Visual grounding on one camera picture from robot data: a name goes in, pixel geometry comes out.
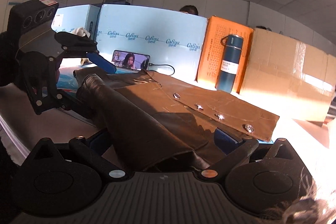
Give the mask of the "brown leather jacket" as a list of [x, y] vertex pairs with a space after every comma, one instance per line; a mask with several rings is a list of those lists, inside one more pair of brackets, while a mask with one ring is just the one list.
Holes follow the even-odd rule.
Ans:
[[109, 75], [98, 67], [74, 71], [77, 98], [94, 124], [112, 136], [128, 171], [205, 169], [225, 157], [216, 129], [269, 141], [278, 116], [229, 93], [211, 91], [156, 72]]

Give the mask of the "orange cardboard box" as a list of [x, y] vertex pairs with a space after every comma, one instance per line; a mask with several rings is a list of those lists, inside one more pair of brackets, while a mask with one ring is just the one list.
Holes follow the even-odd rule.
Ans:
[[222, 38], [234, 34], [243, 38], [243, 47], [238, 65], [238, 73], [232, 88], [239, 93], [243, 83], [249, 52], [251, 50], [253, 29], [217, 16], [208, 20], [202, 53], [199, 61], [197, 82], [207, 87], [215, 87], [223, 59]]

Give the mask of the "printed desk mat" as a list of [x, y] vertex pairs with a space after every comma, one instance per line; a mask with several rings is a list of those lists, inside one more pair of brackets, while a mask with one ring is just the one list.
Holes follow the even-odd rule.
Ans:
[[98, 67], [96, 64], [90, 63], [81, 65], [81, 59], [63, 59], [59, 68], [59, 79], [57, 82], [58, 89], [63, 89], [74, 97], [79, 88], [77, 78], [74, 76], [74, 71], [91, 68], [98, 68], [99, 71], [106, 73], [104, 69]]

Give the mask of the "light blue carton left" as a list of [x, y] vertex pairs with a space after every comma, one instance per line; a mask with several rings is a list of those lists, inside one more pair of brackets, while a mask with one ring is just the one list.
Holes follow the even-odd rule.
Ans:
[[99, 7], [94, 5], [77, 5], [58, 8], [51, 28], [55, 32], [73, 32], [76, 28], [84, 28], [93, 39], [96, 33]]

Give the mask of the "brown cardboard box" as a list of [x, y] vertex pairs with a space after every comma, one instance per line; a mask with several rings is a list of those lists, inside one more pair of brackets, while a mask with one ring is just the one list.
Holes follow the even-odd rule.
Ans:
[[335, 57], [256, 28], [240, 98], [291, 119], [323, 122], [335, 91]]

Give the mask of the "white cloth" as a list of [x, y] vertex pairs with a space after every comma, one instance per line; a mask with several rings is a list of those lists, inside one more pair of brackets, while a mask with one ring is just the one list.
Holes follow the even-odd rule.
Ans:
[[84, 27], [75, 28], [71, 31], [72, 34], [80, 36], [80, 37], [88, 37], [90, 38], [91, 33], [87, 31]]

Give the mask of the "dark blue vacuum bottle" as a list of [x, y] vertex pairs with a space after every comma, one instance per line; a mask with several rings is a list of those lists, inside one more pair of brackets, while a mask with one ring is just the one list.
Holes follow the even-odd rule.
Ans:
[[238, 72], [243, 38], [235, 34], [229, 34], [222, 38], [221, 43], [224, 45], [224, 52], [216, 89], [230, 93]]

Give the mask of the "smartphone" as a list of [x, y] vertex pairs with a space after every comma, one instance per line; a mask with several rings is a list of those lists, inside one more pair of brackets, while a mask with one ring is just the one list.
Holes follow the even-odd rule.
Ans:
[[112, 63], [119, 68], [140, 71], [141, 69], [147, 69], [149, 59], [149, 55], [126, 51], [114, 51]]

